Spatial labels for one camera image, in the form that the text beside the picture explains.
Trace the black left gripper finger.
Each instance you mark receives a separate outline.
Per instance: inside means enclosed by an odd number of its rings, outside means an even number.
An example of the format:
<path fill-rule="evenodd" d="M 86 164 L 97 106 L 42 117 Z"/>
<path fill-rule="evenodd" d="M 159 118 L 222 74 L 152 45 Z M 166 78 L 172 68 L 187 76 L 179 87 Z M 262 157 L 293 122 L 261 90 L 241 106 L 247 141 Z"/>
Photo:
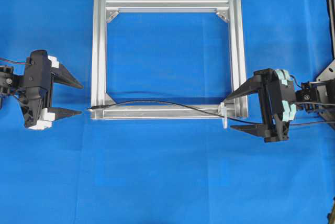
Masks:
<path fill-rule="evenodd" d="M 51 113 L 54 113 L 54 121 L 80 115 L 82 112 L 60 107 L 51 107 Z"/>
<path fill-rule="evenodd" d="M 51 73 L 53 74 L 53 81 L 55 83 L 78 89 L 83 88 L 82 84 L 62 64 L 59 64 L 57 68 L 52 67 Z"/>

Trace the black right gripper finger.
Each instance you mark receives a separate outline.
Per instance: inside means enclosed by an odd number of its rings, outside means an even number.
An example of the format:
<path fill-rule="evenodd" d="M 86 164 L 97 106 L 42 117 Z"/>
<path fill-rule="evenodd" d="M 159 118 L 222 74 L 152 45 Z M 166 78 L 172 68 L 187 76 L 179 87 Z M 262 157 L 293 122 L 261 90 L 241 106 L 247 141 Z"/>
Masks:
<path fill-rule="evenodd" d="M 251 134 L 256 137 L 266 137 L 266 128 L 264 124 L 232 125 L 230 128 Z"/>
<path fill-rule="evenodd" d="M 261 84 L 262 84 L 261 76 L 255 75 L 247 79 L 237 90 L 229 94 L 224 101 L 229 101 L 235 98 L 240 98 L 258 93 L 258 91 L 261 89 Z"/>

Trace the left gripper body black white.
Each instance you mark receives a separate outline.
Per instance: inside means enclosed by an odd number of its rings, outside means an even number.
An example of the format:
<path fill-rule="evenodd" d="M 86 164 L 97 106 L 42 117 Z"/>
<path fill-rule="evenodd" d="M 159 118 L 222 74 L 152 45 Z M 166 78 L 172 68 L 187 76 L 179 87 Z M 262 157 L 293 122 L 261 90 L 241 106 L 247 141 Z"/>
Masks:
<path fill-rule="evenodd" d="M 26 59 L 26 67 L 19 81 L 20 109 L 25 127 L 45 130 L 52 127 L 59 110 L 52 107 L 53 84 L 59 76 L 61 64 L 46 50 L 35 50 Z"/>

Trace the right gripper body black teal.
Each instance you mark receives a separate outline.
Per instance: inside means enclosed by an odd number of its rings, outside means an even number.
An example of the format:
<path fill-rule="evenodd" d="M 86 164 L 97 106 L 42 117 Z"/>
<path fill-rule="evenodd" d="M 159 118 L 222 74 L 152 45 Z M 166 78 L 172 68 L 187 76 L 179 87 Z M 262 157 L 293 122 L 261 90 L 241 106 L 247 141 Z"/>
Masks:
<path fill-rule="evenodd" d="M 260 79 L 259 101 L 264 124 L 264 142 L 288 140 L 290 122 L 294 120 L 297 108 L 294 82 L 284 69 L 255 71 Z"/>

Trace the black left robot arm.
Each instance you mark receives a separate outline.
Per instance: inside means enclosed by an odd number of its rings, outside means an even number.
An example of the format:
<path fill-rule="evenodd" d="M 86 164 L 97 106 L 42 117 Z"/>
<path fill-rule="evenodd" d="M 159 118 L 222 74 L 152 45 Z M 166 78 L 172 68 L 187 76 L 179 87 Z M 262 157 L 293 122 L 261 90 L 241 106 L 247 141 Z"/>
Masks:
<path fill-rule="evenodd" d="M 25 66 L 23 75 L 14 74 L 12 66 L 1 65 L 1 100 L 11 96 L 18 101 L 25 128 L 45 130 L 56 120 L 81 114 L 77 110 L 52 106 L 54 83 L 83 88 L 56 57 L 46 50 L 36 50 L 22 64 Z"/>

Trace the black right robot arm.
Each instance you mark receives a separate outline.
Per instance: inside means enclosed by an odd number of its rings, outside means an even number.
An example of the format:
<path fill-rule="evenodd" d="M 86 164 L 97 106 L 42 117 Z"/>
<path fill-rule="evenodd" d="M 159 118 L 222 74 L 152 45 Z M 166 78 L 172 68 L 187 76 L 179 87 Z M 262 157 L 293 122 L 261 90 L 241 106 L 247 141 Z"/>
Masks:
<path fill-rule="evenodd" d="M 290 123 L 298 110 L 318 113 L 334 111 L 334 79 L 301 83 L 298 91 L 295 91 L 295 82 L 287 70 L 255 71 L 254 76 L 228 95 L 227 99 L 258 94 L 262 122 L 232 128 L 262 137 L 265 142 L 286 141 Z"/>

